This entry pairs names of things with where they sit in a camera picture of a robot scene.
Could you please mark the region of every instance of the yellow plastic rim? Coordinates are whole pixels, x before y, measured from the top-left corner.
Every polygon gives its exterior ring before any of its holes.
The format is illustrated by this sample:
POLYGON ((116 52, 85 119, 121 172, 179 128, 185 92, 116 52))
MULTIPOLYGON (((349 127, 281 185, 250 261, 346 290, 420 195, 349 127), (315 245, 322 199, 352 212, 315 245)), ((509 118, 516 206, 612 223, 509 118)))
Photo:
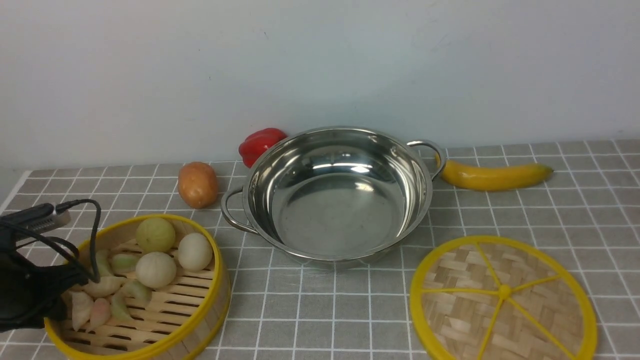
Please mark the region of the yellow plastic rim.
POLYGON ((486 336, 484 337, 483 344, 481 345, 481 348, 480 348, 479 359, 481 359, 484 354, 484 350, 488 344, 488 340, 493 330, 493 325, 496 321, 498 312, 500 311, 500 307, 502 303, 505 301, 509 301, 512 305, 515 304, 514 307, 518 309, 520 312, 522 312, 523 315, 527 319, 529 319, 529 321, 531 321, 544 335, 546 335, 551 342, 556 344, 568 356, 569 359, 588 360, 593 358, 596 351, 596 345, 598 340, 598 328, 596 324, 596 316, 593 311, 593 308, 591 307, 591 302, 589 301, 589 298, 587 297, 582 287, 580 287, 580 284, 573 278, 573 276, 568 271, 566 271, 562 267, 562 265, 560 265, 557 261, 552 259, 550 256, 546 255, 544 252, 538 249, 535 249, 534 247, 531 247, 519 241, 515 241, 507 238, 501 238, 499 236, 478 235, 478 236, 466 236, 464 238, 451 240, 433 249, 433 251, 431 251, 422 260, 422 262, 418 266, 418 269, 416 269, 415 274, 413 275, 411 290, 409 294, 410 311, 413 319, 413 326, 415 327, 415 331, 418 334, 418 337, 420 338, 422 345, 431 354, 431 356, 434 359, 457 360, 442 346, 440 341, 438 341, 438 339, 436 338, 435 334, 433 334, 433 331, 431 331, 431 327, 429 326, 429 324, 425 319, 424 310, 422 308, 422 294, 425 292, 438 292, 438 291, 445 292, 451 289, 423 289, 422 283, 424 281, 425 276, 427 275, 427 272, 436 263, 436 261, 438 261, 447 252, 457 249, 458 247, 461 247, 464 245, 476 246, 476 249, 484 258, 487 268, 492 273, 493 280, 496 282, 496 285, 498 287, 498 290, 496 291, 471 289, 471 288, 468 289, 468 291, 467 290, 460 291, 460 292, 466 291, 466 292, 485 293, 488 295, 498 296, 499 298, 499 303, 493 314, 492 322, 489 328, 487 328, 486 336), (518 250, 522 250, 544 261, 557 274, 553 277, 547 277, 544 279, 539 279, 538 281, 529 282, 527 284, 514 288, 513 291, 522 290, 524 288, 534 286, 542 282, 552 281, 556 279, 561 279, 567 283, 569 288, 573 291, 573 294, 575 295, 575 298, 578 301, 578 304, 580 306, 580 311, 582 313, 583 337, 582 337, 582 346, 580 347, 578 354, 571 354, 570 352, 568 352, 568 350, 565 349, 564 345, 562 345, 562 343, 560 343, 557 339, 555 339, 555 337, 553 337, 551 333, 549 333, 546 329, 544 329, 544 327, 542 327, 542 325, 540 325, 540 323, 538 323, 537 320, 532 318, 514 300, 510 299, 509 294, 504 293, 504 291, 501 291, 502 290, 502 288, 500 287, 501 283, 498 280, 497 276, 495 275, 493 267, 491 266, 484 252, 479 246, 480 243, 507 245, 507 246, 516 248, 518 250))
MULTIPOLYGON (((198 306, 198 309, 196 310, 195 313, 193 313, 189 319, 187 320, 186 323, 182 324, 176 331, 173 331, 171 334, 167 335, 165 338, 163 338, 162 340, 150 344, 147 347, 143 347, 139 350, 135 350, 132 352, 126 352, 124 354, 117 354, 117 355, 94 355, 94 354, 87 354, 86 352, 82 352, 82 351, 78 351, 72 347, 70 347, 69 345, 67 345, 56 333, 56 331, 54 330, 54 324, 52 321, 50 321, 48 318, 44 319, 44 326, 45 326, 45 330, 47 331, 47 334, 49 335, 51 341, 53 342, 53 344, 60 350, 62 351, 65 355, 74 358, 74 359, 86 359, 86 360, 135 360, 135 359, 147 359, 150 357, 154 357, 154 356, 158 356, 160 354, 162 354, 163 352, 166 352, 167 350, 169 350, 169 348, 171 348, 172 346, 174 346, 175 344, 177 344, 178 342, 180 342, 182 339, 184 339, 189 333, 193 332, 195 330, 195 328, 200 324, 200 322, 203 321, 204 316, 207 314, 209 308, 211 308, 211 306, 213 305, 213 301, 214 301, 214 296, 215 294, 218 293, 218 291, 220 290, 220 284, 222 283, 221 278, 223 276, 222 274, 222 255, 220 253, 220 249, 218 248, 218 246, 216 245, 216 242, 213 240, 213 237, 211 236, 211 234, 209 234, 209 232, 202 226, 200 226, 200 224, 184 218, 184 217, 180 217, 177 215, 169 215, 169 214, 151 214, 151 215, 143 215, 141 217, 134 217, 134 218, 130 218, 127 220, 124 220, 122 222, 113 224, 109 227, 106 227, 102 230, 100 230, 97 235, 96 235, 96 241, 97 239, 105 233, 108 233, 109 231, 116 229, 117 227, 123 226, 123 225, 127 225, 127 224, 131 224, 133 222, 139 222, 148 218, 154 218, 154 217, 159 217, 159 218, 163 218, 163 219, 167 219, 167 220, 176 220, 176 221, 180 221, 180 222, 185 222, 191 226, 193 226, 195 229, 197 229, 198 231, 200 231, 206 238, 207 240, 209 240, 209 243, 211 244, 211 247, 213 248, 213 254, 214 254, 214 259, 216 260, 214 262, 214 269, 213 269, 213 280, 212 280, 212 285, 209 288, 209 291, 207 292, 207 296, 202 300, 202 303, 200 304, 200 306, 198 306)), ((86 240, 85 242, 83 242, 79 247, 78 250, 83 250, 85 247, 89 246, 89 240, 86 240)), ((215 329, 213 329, 213 331, 211 332, 210 335, 210 339, 209 341, 211 341, 213 339, 213 337, 215 336, 215 334, 217 333, 218 329, 222 326, 222 323, 224 322, 225 316, 221 316, 220 319, 218 320, 218 323, 215 326, 215 329)), ((204 344, 200 344, 202 348, 205 348, 207 346, 206 343, 204 344)))

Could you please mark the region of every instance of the black cable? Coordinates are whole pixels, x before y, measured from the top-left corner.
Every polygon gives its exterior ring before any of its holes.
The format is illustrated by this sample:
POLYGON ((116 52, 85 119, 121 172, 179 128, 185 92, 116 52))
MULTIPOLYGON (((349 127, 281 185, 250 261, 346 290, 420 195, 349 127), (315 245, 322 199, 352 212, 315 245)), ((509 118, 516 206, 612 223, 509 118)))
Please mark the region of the black cable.
POLYGON ((56 241, 52 241, 51 239, 48 239, 46 236, 38 234, 29 229, 25 229, 11 222, 7 222, 5 220, 0 219, 0 225, 4 227, 8 227, 9 229, 22 233, 25 236, 29 236, 30 238, 34 238, 35 240, 48 245, 50 248, 54 249, 58 254, 62 255, 62 257, 65 258, 69 263, 72 263, 76 267, 78 267, 80 271, 83 273, 83 275, 87 277, 87 279, 98 283, 100 282, 100 272, 98 271, 98 263, 95 259, 95 237, 98 233, 98 226, 100 224, 100 214, 102 212, 100 204, 98 204, 98 202, 93 199, 72 200, 72 201, 67 201, 67 202, 58 204, 56 206, 56 212, 63 213, 64 211, 67 211, 70 208, 73 208, 80 204, 86 204, 86 203, 93 204, 95 206, 95 218, 93 219, 93 227, 91 230, 91 237, 89 239, 89 260, 91 263, 91 268, 93 273, 88 271, 82 264, 80 264, 80 262, 75 257, 71 256, 67 251, 62 249, 56 243, 56 241))
MULTIPOLYGON (((73 253, 74 253, 74 256, 75 256, 75 257, 78 257, 78 256, 79 256, 79 252, 78 252, 77 247, 76 247, 74 244, 70 243, 69 241, 64 240, 64 239, 61 239, 61 238, 57 238, 57 237, 55 237, 55 236, 47 236, 47 238, 48 238, 49 240, 53 241, 54 243, 58 243, 58 244, 60 244, 60 245, 62 245, 62 246, 64 246, 64 247, 66 247, 69 251, 71 251, 71 252, 73 252, 73 253)), ((20 249, 20 248, 23 248, 23 247, 25 247, 25 246, 27 246, 27 245, 30 245, 30 244, 32 244, 32 243, 36 243, 36 242, 38 242, 38 241, 39 241, 39 240, 31 240, 31 241, 29 241, 29 242, 26 242, 26 243, 20 244, 19 246, 16 246, 15 248, 16 248, 16 249, 20 249)))
POLYGON ((93 270, 93 276, 89 277, 93 282, 100 282, 100 272, 98 271, 98 262, 95 260, 95 237, 98 233, 98 226, 100 225, 100 214, 102 208, 96 200, 93 199, 79 199, 63 202, 56 205, 56 212, 62 213, 80 204, 93 204, 95 206, 95 217, 93 218, 93 227, 91 228, 91 237, 89 238, 89 260, 91 262, 91 268, 93 270))
POLYGON ((68 262, 73 263, 76 267, 78 267, 80 271, 84 273, 85 276, 87 276, 88 279, 91 279, 91 281, 93 282, 100 282, 100 274, 98 274, 98 271, 94 272, 95 274, 97 274, 97 276, 94 276, 94 274, 89 272, 89 270, 87 270, 82 264, 80 264, 80 262, 76 258, 71 256, 68 252, 66 252, 63 248, 61 248, 57 243, 54 243, 53 241, 48 239, 46 236, 42 236, 41 234, 38 234, 34 231, 25 229, 23 227, 20 227, 18 225, 15 225, 11 222, 7 222, 4 220, 0 220, 0 225, 4 227, 8 227, 11 230, 17 231, 18 233, 22 233, 26 236, 29 236, 30 238, 37 239, 40 242, 48 245, 50 248, 54 249, 58 254, 62 255, 62 257, 65 258, 68 262))

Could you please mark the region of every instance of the pot rim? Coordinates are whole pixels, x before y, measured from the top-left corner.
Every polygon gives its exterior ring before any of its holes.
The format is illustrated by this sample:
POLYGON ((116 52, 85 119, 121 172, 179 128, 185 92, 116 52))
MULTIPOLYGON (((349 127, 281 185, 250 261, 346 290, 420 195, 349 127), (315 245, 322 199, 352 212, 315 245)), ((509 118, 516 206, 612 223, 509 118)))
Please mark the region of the pot rim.
POLYGON ((422 220, 424 219, 424 217, 427 215, 427 212, 429 211, 429 207, 431 205, 431 200, 433 198, 433 181, 431 180, 431 177, 429 176, 429 170, 427 169, 427 166, 425 165, 424 161, 420 158, 419 155, 415 154, 410 146, 408 146, 405 142, 402 142, 400 140, 398 140, 397 138, 390 136, 386 133, 383 133, 381 131, 377 131, 377 130, 373 130, 373 129, 369 129, 366 127, 353 127, 353 126, 324 126, 324 127, 316 127, 307 131, 303 131, 300 133, 297 133, 295 135, 289 136, 283 140, 280 140, 278 143, 276 143, 274 146, 270 147, 267 151, 265 151, 259 158, 258 160, 256 160, 256 162, 254 163, 254 165, 251 167, 249 174, 246 176, 246 181, 243 185, 243 190, 242 190, 242 198, 243 198, 243 210, 244 210, 244 214, 247 217, 247 220, 249 221, 249 223, 251 224, 251 226, 258 232, 258 234, 263 237, 266 241, 268 241, 270 244, 272 244, 273 246, 275 246, 276 248, 290 254, 293 256, 296 256, 298 258, 304 258, 304 259, 308 259, 308 260, 314 260, 314 261, 325 261, 325 262, 336 262, 336 261, 351 261, 351 260, 357 260, 357 259, 363 259, 366 258, 368 256, 373 256, 375 254, 378 254, 380 252, 386 251, 389 248, 395 247, 400 241, 404 240, 413 230, 415 230, 416 227, 418 227, 418 225, 420 225, 420 223, 422 222, 422 220), (364 133, 370 133, 372 135, 376 135, 376 136, 384 136, 386 138, 388 138, 389 140, 392 140, 393 142, 397 143, 399 146, 401 146, 404 151, 411 156, 411 158, 413 160, 415 160, 416 163, 419 164, 420 170, 422 172, 422 175, 424 176, 425 182, 428 184, 426 187, 426 200, 424 202, 424 204, 422 205, 422 208, 420 209, 420 211, 418 212, 418 215, 416 217, 416 219, 409 225, 407 226, 407 228, 401 232, 400 234, 398 234, 396 236, 396 238, 393 241, 390 241, 388 243, 384 243, 382 245, 378 245, 377 247, 371 248, 369 249, 366 253, 359 255, 359 256, 326 256, 326 255, 318 255, 318 254, 313 254, 313 253, 309 253, 309 252, 304 252, 295 248, 292 248, 290 246, 285 245, 284 243, 274 239, 274 237, 270 236, 267 232, 265 232, 262 228, 262 226, 256 221, 253 212, 250 211, 250 207, 249 207, 249 189, 250 189, 250 184, 251 181, 253 179, 253 177, 255 176, 255 172, 257 170, 257 167, 260 163, 262 163, 265 159, 269 158, 271 156, 271 153, 274 152, 276 149, 280 149, 282 146, 284 146, 285 143, 299 137, 302 135, 309 135, 312 133, 319 133, 319 132, 323 132, 323 131, 329 131, 329 130, 350 130, 350 131, 361 131, 364 133))

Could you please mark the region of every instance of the bamboo steamer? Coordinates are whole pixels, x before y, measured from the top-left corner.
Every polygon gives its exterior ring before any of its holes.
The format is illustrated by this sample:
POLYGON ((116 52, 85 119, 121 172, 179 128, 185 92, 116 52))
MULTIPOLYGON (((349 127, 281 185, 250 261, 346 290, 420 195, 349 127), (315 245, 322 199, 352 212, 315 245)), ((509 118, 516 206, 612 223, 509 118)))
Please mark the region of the bamboo steamer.
POLYGON ((559 263, 518 241, 468 236, 434 249, 413 276, 415 330, 437 360, 592 359, 596 318, 559 263))
MULTIPOLYGON (((227 268, 214 239, 196 222, 166 214, 131 218, 98 232, 96 249, 109 249, 111 255, 141 254, 135 240, 136 229, 151 217, 168 220, 176 231, 176 244, 169 251, 178 267, 175 279, 164 288, 156 289, 146 308, 136 299, 125 298, 133 322, 112 318, 92 332, 84 330, 87 324, 76 332, 71 327, 70 311, 63 322, 45 319, 51 341, 70 359, 194 359, 222 326, 230 300, 227 268), (187 271, 177 261, 178 244, 189 233, 203 234, 213 248, 211 263, 199 272, 187 271)), ((79 248, 80 262, 86 266, 88 244, 87 240, 79 248)), ((127 277, 135 279, 135 273, 127 277)))

